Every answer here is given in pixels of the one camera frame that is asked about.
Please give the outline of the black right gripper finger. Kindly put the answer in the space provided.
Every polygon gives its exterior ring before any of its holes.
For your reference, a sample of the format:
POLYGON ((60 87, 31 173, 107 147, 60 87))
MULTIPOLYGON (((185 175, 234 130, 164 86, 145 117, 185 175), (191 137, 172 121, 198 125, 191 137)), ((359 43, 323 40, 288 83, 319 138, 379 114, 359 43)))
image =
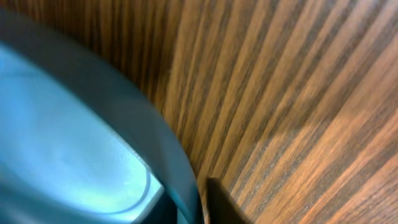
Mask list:
POLYGON ((211 224, 250 224, 251 221, 231 198, 221 181, 215 177, 206 180, 206 199, 211 224))

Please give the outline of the dark blue bowl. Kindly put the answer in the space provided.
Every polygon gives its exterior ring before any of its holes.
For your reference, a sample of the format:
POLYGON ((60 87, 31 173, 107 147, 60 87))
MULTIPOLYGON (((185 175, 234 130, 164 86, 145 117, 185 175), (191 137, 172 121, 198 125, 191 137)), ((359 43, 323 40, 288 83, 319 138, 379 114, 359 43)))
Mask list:
POLYGON ((80 44, 1 10, 1 222, 203 223, 153 104, 80 44))

